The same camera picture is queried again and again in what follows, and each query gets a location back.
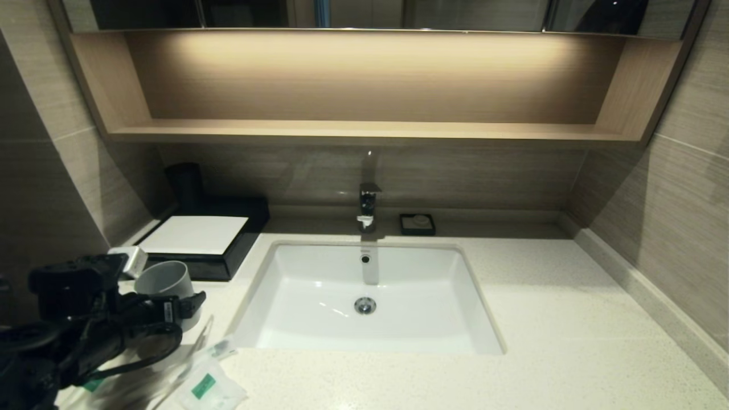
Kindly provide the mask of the black soap dish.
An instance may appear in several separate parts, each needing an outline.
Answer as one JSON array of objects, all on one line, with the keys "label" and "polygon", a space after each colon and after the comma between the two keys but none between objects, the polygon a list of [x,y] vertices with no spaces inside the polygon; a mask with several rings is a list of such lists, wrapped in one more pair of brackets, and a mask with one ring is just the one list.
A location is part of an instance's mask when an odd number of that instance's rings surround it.
[{"label": "black soap dish", "polygon": [[419,214],[401,214],[399,215],[400,230],[404,236],[434,236],[436,234],[435,222],[430,214],[431,225],[427,227],[421,227],[412,223],[412,216]]}]

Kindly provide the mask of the wrapped toothbrush green label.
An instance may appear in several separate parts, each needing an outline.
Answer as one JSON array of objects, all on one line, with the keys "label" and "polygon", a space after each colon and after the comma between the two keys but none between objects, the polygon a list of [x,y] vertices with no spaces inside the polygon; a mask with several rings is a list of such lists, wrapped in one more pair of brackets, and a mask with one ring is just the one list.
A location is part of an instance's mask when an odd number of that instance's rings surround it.
[{"label": "wrapped toothbrush green label", "polygon": [[91,380],[81,386],[72,385],[60,390],[54,406],[57,410],[91,410],[109,394],[118,377]]}]

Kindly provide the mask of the wrapped toothbrush clear sleeve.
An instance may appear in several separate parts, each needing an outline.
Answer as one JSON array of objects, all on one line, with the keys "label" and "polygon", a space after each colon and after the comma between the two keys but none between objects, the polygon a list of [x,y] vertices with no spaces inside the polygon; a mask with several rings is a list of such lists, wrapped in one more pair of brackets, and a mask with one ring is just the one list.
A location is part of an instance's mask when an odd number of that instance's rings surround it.
[{"label": "wrapped toothbrush clear sleeve", "polygon": [[175,353],[174,361],[162,370],[162,384],[154,393],[146,410],[184,410],[174,401],[173,394],[193,370],[211,360],[215,360],[221,365],[221,361],[236,353],[237,348],[230,337],[223,338],[210,347],[190,350],[184,355]]}]

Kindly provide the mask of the black cup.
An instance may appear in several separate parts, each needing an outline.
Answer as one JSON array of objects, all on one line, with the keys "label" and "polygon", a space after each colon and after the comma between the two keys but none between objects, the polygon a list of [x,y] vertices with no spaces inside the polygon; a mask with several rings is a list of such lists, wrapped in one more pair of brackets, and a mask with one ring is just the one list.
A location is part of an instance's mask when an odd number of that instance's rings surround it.
[{"label": "black cup", "polygon": [[204,202],[204,187],[200,166],[193,162],[177,163],[165,169],[167,182],[177,205],[183,210],[197,210]]}]

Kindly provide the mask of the grey plastic cup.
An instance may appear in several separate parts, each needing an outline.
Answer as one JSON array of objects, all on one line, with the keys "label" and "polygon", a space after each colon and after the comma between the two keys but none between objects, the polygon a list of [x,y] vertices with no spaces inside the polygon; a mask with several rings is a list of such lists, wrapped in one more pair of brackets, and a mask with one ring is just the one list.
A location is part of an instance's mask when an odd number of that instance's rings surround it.
[{"label": "grey plastic cup", "polygon": [[[198,324],[206,297],[204,292],[194,292],[187,265],[177,260],[157,263],[144,270],[135,281],[134,291],[153,299],[144,305],[153,323],[176,323],[184,333]],[[192,297],[193,313],[181,315],[181,307],[161,301],[162,297],[172,296],[180,301]]]}]

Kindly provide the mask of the white sink basin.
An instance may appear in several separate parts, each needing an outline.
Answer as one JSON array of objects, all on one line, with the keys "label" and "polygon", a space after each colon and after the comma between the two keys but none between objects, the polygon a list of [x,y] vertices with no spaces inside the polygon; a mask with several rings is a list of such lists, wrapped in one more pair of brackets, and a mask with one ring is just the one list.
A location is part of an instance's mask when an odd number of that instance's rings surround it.
[{"label": "white sink basin", "polygon": [[[357,314],[360,297],[376,311]],[[448,247],[276,243],[231,332],[254,349],[506,352],[469,264]]]}]

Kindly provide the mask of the wooden wall shelf niche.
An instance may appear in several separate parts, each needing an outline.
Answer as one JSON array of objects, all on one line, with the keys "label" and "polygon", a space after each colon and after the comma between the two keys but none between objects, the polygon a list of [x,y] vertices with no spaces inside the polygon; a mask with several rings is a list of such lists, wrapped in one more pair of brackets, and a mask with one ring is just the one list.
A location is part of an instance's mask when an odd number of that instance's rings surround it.
[{"label": "wooden wall shelf niche", "polygon": [[103,137],[636,147],[689,39],[433,31],[62,33]]}]

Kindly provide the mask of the chrome faucet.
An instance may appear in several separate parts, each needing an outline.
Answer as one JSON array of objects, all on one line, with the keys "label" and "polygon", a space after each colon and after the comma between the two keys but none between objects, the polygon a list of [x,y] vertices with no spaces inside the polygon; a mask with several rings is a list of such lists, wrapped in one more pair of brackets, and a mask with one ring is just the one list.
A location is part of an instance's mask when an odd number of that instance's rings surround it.
[{"label": "chrome faucet", "polygon": [[382,192],[376,183],[376,168],[378,165],[379,150],[369,148],[366,150],[361,163],[361,182],[359,184],[359,200],[357,223],[359,231],[370,234],[375,231],[375,206],[377,195]]}]

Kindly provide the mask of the small sachet green label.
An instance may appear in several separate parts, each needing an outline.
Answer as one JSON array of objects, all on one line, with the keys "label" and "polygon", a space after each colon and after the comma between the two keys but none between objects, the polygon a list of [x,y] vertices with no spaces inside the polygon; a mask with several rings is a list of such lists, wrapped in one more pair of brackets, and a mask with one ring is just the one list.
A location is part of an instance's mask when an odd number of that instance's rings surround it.
[{"label": "small sachet green label", "polygon": [[196,367],[173,394],[184,410],[236,410],[247,399],[247,391],[215,360]]}]

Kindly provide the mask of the mirror cabinet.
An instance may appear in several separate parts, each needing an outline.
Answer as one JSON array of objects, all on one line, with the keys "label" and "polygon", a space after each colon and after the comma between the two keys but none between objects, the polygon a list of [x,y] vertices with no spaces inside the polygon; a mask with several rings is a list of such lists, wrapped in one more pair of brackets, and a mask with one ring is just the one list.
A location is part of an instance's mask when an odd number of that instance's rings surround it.
[{"label": "mirror cabinet", "polygon": [[306,28],[683,36],[698,0],[59,0],[71,31]]}]

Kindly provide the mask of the black amenity drawer box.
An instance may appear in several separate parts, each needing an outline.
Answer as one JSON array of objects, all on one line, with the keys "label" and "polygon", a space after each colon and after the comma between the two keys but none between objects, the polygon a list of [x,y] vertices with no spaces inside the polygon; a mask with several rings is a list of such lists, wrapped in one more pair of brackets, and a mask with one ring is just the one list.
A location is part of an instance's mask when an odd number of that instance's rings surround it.
[{"label": "black amenity drawer box", "polygon": [[268,200],[212,196],[199,208],[180,208],[136,243],[146,267],[176,260],[198,282],[229,282],[270,220]]}]

